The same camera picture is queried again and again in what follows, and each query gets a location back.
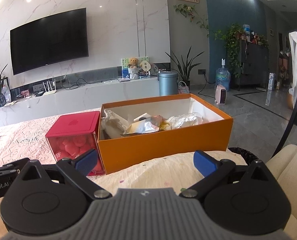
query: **red lid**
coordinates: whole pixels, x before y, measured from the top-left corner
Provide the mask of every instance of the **red lid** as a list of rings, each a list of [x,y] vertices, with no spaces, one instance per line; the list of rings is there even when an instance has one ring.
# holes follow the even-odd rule
[[[98,127],[99,118],[99,111],[61,115],[45,137],[93,133]]]

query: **tv screen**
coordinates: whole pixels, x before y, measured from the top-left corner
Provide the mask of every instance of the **tv screen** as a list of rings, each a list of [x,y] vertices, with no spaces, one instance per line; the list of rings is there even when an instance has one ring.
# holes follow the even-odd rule
[[[13,74],[88,57],[87,10],[76,9],[26,23],[10,31]]]

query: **red box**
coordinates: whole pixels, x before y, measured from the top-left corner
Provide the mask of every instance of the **red box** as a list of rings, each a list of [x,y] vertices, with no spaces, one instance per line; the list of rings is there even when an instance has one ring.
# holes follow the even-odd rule
[[[98,161],[89,176],[105,174],[96,139],[100,114],[99,111],[67,114],[57,119],[45,135],[57,161],[65,157],[73,160],[94,148]]]

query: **plant pot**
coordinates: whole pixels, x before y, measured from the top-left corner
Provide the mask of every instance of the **plant pot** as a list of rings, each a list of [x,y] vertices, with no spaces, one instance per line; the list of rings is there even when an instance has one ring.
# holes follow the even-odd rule
[[[0,94],[0,107],[5,106],[6,103],[7,103],[7,100],[5,98],[5,95]]]

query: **pothos plant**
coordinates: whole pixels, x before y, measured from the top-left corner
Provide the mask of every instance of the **pothos plant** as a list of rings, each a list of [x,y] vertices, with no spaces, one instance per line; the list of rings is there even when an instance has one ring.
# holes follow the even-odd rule
[[[200,26],[200,28],[204,28],[207,31],[209,31],[209,26],[207,24],[207,19],[202,18],[199,16],[197,11],[195,10],[195,5],[187,6],[187,4],[179,4],[174,5],[175,11],[180,12],[181,15],[183,15],[185,18],[189,16],[190,22],[193,22],[194,19],[197,20],[196,24]]]
[[[259,41],[262,43],[261,46],[268,48],[269,49],[269,44],[268,44],[268,40],[264,35],[259,35]]]
[[[226,54],[228,58],[228,70],[236,77],[240,76],[241,63],[238,60],[240,52],[241,34],[244,32],[243,28],[235,23],[226,30],[218,30],[214,32],[215,40],[220,39],[225,41]]]

